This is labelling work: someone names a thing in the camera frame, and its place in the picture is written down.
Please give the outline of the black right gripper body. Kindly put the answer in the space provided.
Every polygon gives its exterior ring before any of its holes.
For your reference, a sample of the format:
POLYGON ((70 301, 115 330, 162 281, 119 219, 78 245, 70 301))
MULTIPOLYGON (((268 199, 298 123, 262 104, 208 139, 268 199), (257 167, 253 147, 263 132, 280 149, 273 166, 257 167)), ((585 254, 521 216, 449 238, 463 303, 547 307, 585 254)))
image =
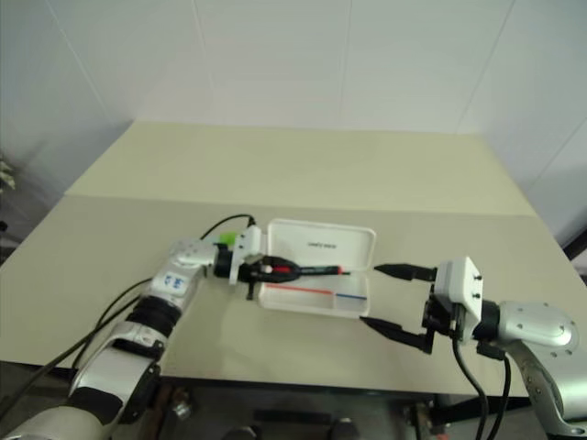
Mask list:
POLYGON ((426 341, 433 342, 436 334, 454 339, 457 336, 453 316, 453 305, 435 292, 435 284, 429 289, 425 303, 422 326, 426 329, 426 341))

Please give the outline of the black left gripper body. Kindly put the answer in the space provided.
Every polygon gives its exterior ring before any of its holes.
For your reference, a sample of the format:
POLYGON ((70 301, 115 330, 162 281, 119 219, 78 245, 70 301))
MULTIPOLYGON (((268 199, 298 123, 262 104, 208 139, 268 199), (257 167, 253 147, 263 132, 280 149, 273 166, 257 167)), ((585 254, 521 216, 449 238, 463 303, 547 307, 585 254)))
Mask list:
POLYGON ((255 258, 252 262, 244 262, 238 269, 238 281, 248 285, 246 296, 247 301, 254 299, 254 290, 257 282, 262 278, 262 266, 265 263, 265 256, 255 258))

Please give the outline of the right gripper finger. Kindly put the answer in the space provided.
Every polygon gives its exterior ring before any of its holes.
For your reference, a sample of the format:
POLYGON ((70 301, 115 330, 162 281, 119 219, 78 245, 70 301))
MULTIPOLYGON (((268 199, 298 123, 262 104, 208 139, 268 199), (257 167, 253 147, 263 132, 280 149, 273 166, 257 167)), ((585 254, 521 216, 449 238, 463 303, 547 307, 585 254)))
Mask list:
POLYGON ((435 330, 423 325, 423 333, 411 333, 405 331, 399 324, 385 321, 379 318, 364 316, 360 320, 370 329, 374 330, 386 339, 405 346, 413 347, 430 355, 433 350, 435 330))
POLYGON ((381 264, 374 267, 380 273, 404 281, 434 281, 437 276, 436 268, 426 268, 407 263, 381 264))

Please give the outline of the black marker with red cap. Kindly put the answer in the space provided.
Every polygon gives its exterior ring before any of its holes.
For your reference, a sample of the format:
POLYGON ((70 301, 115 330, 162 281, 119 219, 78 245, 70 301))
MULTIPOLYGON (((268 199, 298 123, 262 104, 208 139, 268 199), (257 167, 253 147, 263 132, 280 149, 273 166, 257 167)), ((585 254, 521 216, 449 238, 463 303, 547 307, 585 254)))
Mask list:
POLYGON ((295 276, 335 276, 349 275, 348 270, 340 266, 308 266, 298 267, 293 265, 264 266, 263 271, 268 274, 288 274, 295 276))

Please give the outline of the white plastic pencil case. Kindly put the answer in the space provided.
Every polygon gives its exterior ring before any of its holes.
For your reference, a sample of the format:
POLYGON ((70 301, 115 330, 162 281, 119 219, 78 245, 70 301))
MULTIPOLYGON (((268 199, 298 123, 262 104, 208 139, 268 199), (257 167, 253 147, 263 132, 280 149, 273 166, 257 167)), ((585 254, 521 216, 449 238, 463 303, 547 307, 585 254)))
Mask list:
POLYGON ((261 307, 358 319, 370 309, 368 270, 376 234, 367 227, 274 219, 267 228, 267 253, 301 268, 336 268, 336 274, 260 286, 261 307))

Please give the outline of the dark rounded shape under table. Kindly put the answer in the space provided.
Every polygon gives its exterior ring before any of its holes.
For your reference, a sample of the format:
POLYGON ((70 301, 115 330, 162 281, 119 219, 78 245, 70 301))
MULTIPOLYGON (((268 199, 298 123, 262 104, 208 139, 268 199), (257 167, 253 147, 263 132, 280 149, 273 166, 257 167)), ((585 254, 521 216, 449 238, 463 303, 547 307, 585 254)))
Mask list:
POLYGON ((356 424, 350 418, 340 418, 329 428, 327 440, 363 440, 356 424))
POLYGON ((223 435, 221 440, 259 440, 260 435, 254 426, 240 426, 231 429, 223 435))

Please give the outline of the dark object beside table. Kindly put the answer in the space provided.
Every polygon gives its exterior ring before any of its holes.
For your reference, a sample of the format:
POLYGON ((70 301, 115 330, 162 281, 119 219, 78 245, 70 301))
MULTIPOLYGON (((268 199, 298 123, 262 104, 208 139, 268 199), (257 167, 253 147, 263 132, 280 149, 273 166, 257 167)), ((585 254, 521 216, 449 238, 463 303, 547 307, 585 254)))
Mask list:
POLYGON ((587 279, 587 225, 564 246, 563 252, 580 276, 587 279))

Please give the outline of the metal bracket under table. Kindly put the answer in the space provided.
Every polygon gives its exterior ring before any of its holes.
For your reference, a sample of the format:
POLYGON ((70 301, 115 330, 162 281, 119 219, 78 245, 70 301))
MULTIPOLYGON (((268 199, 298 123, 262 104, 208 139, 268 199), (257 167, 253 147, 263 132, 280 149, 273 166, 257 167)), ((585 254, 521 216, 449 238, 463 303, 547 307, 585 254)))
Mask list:
POLYGON ((171 409, 178 420, 188 419, 193 412, 191 395, 187 389, 175 389, 172 394, 171 409))

